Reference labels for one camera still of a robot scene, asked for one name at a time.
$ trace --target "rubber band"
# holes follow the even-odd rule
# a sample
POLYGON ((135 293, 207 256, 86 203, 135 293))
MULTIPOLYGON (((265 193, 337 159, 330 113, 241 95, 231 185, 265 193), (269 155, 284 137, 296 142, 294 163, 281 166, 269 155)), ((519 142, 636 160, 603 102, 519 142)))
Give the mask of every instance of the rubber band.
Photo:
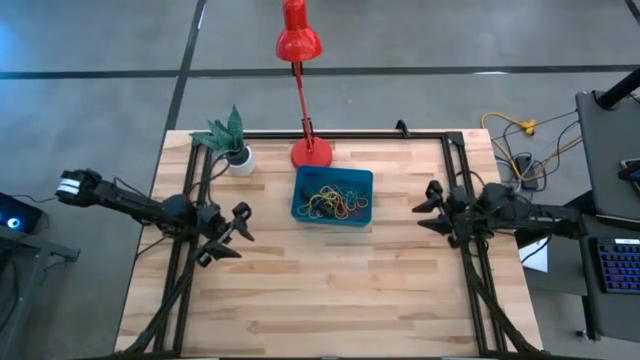
POLYGON ((325 185, 309 201, 298 207, 298 214, 311 219, 324 217, 318 206, 330 208, 333 217, 338 220, 346 220, 351 214, 359 216, 358 209, 369 205, 369 199, 361 196, 357 190, 343 188, 336 184, 325 185))

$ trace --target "keyboard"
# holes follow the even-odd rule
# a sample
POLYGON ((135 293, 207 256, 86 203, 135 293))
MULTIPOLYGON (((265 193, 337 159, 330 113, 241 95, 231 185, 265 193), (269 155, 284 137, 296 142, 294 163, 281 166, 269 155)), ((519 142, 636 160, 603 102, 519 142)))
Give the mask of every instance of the keyboard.
POLYGON ((603 291, 640 294, 640 239, 597 241, 603 291))

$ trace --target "concrete floor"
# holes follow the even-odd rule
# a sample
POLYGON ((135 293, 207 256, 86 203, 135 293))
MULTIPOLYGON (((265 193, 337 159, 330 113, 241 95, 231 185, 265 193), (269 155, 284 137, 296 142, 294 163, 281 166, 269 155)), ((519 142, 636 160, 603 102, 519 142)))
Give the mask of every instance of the concrete floor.
MULTIPOLYGON (((178 70, 197 0, 5 0, 0 72, 178 70)), ((640 61, 638 25, 622 0, 309 0, 325 52, 308 67, 620 65, 640 61)), ((209 0, 192 69, 287 68, 274 55, 277 0, 209 0)), ((318 76, 305 79, 317 128, 478 127, 500 111, 544 120, 575 108, 578 91, 606 89, 624 73, 318 76)), ((62 170, 91 167, 150 190, 174 78, 0 80, 0 191, 50 197, 62 170)), ((176 128, 201 129, 237 104, 248 129, 297 128, 289 77, 190 79, 176 128)), ((515 152, 544 158, 574 117, 515 152)), ((504 124, 489 125, 498 135, 504 124)), ((578 134, 574 129, 567 139, 578 134)), ((563 155, 536 201, 562 204, 590 188, 584 152, 563 155)), ((79 246, 68 269, 50 271, 22 344, 25 359, 110 353, 124 306, 140 226, 100 208, 58 203, 51 240, 79 246)), ((554 354, 632 358, 640 345, 577 342, 580 299, 535 289, 545 349, 554 354)))

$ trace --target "lamp shade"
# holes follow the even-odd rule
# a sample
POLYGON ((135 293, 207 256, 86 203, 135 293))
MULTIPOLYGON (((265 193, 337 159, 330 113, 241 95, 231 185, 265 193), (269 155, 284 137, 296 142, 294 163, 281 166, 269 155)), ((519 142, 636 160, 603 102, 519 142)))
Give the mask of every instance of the lamp shade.
POLYGON ((307 22, 307 4, 304 0, 283 0, 285 28, 278 37, 276 55, 289 62, 311 60, 322 54, 318 34, 307 22))

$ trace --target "red desk lamp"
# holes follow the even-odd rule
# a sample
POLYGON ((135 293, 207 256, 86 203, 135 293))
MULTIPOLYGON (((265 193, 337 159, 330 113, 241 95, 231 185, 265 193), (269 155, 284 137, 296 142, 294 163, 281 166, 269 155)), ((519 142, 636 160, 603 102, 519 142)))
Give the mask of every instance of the red desk lamp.
POLYGON ((298 83, 298 96, 302 107, 304 138, 298 140, 291 150, 293 166, 301 165, 329 166, 331 164, 331 146, 325 140, 314 136, 311 119, 307 114, 302 91, 302 62, 322 54, 322 43, 318 34, 307 23, 307 4, 304 0, 283 0, 285 28, 276 45, 276 55, 293 64, 298 83))

